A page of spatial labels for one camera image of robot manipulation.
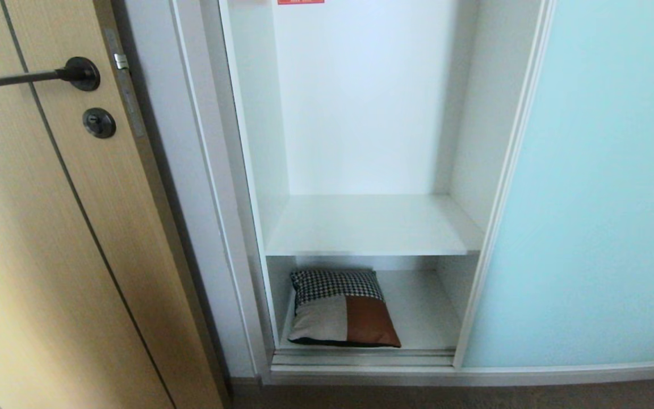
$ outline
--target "white shelf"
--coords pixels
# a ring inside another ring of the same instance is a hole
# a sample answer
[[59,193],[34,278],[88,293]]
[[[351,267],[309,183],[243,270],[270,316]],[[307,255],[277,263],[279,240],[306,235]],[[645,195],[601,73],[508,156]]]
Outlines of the white shelf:
[[446,195],[291,196],[267,256],[443,256],[480,250],[483,232]]
[[387,349],[399,352],[447,351],[456,348],[461,322],[436,272],[377,272],[377,279],[395,332],[403,345],[402,348],[346,348],[289,342],[287,338],[294,319],[294,291],[292,291],[278,354],[304,350],[369,352]]

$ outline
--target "houndstooth pattern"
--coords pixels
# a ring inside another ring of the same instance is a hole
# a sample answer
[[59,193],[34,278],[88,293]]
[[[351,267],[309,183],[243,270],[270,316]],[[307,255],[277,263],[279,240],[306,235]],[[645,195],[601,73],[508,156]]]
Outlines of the houndstooth pattern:
[[291,283],[296,290],[294,308],[304,303],[335,295],[372,297],[385,302],[371,270],[301,270],[291,273]]

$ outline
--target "door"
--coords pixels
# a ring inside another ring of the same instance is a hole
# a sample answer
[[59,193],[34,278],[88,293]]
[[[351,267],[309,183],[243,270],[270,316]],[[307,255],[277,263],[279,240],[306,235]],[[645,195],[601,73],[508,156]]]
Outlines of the door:
[[[221,380],[108,2],[0,2],[0,406],[222,407]],[[108,111],[112,137],[83,126]]]

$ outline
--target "door handle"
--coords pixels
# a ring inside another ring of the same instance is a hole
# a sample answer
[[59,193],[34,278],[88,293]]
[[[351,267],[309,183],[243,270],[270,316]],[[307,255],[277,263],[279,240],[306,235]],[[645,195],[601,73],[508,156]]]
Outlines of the door handle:
[[78,90],[94,91],[99,86],[99,71],[98,67],[87,58],[72,57],[67,60],[63,68],[0,77],[0,86],[46,80],[68,81]]

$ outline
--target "brown leather patch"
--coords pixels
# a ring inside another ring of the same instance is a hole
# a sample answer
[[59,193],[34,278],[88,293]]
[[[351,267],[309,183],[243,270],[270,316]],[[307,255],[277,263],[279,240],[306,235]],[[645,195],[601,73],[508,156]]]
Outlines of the brown leather patch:
[[372,297],[348,295],[347,342],[372,347],[401,347],[385,303]]

